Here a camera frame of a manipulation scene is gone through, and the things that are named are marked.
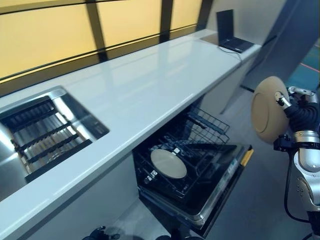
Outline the dark right robot hand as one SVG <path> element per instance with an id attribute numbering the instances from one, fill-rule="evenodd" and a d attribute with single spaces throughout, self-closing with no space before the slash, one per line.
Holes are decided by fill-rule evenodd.
<path id="1" fill-rule="evenodd" d="M 320 104 L 314 91 L 291 86 L 287 89 L 295 99 L 293 103 L 285 98 L 282 92 L 276 91 L 275 101 L 289 119 L 289 127 L 295 132 L 320 132 Z"/>

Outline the dark left robot hand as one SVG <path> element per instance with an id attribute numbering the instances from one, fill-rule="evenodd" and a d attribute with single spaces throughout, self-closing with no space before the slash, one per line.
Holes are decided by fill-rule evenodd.
<path id="1" fill-rule="evenodd" d="M 106 234 L 105 226 L 100 226 L 93 230 L 90 235 L 85 236 L 82 240 L 118 240 L 120 238 L 120 234 Z"/>

